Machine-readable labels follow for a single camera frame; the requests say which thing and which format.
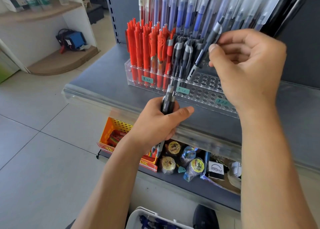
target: forearm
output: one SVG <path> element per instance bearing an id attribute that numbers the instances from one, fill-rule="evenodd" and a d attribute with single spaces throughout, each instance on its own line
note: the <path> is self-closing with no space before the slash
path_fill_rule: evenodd
<path id="1" fill-rule="evenodd" d="M 276 108 L 261 104 L 240 119 L 243 227 L 316 228 Z"/>
<path id="2" fill-rule="evenodd" d="M 118 143 L 72 229 L 125 227 L 141 158 L 133 146 L 129 136 Z"/>

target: wooden shelf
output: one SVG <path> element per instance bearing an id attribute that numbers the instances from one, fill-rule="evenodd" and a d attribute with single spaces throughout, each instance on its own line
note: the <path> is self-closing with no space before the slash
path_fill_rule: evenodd
<path id="1" fill-rule="evenodd" d="M 43 20 L 55 17 L 82 6 L 82 3 L 70 1 L 69 5 L 61 5 L 59 0 L 50 0 L 52 9 L 42 10 L 41 12 L 33 12 L 26 10 L 22 12 L 6 12 L 0 14 L 0 25 L 9 23 L 20 23 Z"/>
<path id="2" fill-rule="evenodd" d="M 91 46 L 86 51 L 66 51 L 63 54 L 57 50 L 42 60 L 27 67 L 34 75 L 51 76 L 78 68 L 89 59 L 98 54 L 97 47 Z"/>

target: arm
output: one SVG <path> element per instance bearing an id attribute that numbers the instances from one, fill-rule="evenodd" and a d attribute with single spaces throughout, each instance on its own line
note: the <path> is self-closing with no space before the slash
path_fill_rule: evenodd
<path id="1" fill-rule="evenodd" d="M 128 134 L 122 138 L 106 163 L 90 198 L 72 229 L 123 229 L 140 158 L 151 147 L 174 135 L 175 127 L 193 112 L 192 107 L 172 114 L 160 111 L 162 98 L 151 99 Z"/>
<path id="2" fill-rule="evenodd" d="M 243 228 L 317 228 L 275 106 L 285 45 L 251 29 L 227 32 L 219 45 L 209 64 L 240 117 Z"/>

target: shoe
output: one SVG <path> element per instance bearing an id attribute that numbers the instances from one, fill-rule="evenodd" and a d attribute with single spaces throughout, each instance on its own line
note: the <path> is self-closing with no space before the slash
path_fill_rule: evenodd
<path id="1" fill-rule="evenodd" d="M 198 205 L 193 214 L 194 229 L 219 229 L 216 212 L 203 205 Z"/>

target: price tag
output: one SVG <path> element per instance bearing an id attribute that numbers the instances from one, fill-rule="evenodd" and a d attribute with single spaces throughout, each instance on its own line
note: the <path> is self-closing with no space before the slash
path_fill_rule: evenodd
<path id="1" fill-rule="evenodd" d="M 185 94 L 189 94 L 190 93 L 190 90 L 189 89 L 186 89 L 184 87 L 180 87 L 180 86 L 177 86 L 177 89 L 176 89 L 177 93 L 185 93 Z"/>
<path id="2" fill-rule="evenodd" d="M 225 99 L 221 99 L 221 98 L 217 98 L 214 103 L 215 104 L 221 104 L 221 105 L 230 106 L 230 102 L 229 101 L 227 101 Z"/>
<path id="3" fill-rule="evenodd" d="M 150 78 L 150 77 L 145 77 L 145 76 L 141 76 L 142 77 L 142 81 L 146 81 L 146 82 L 149 82 L 149 83 L 153 83 L 153 79 Z"/>

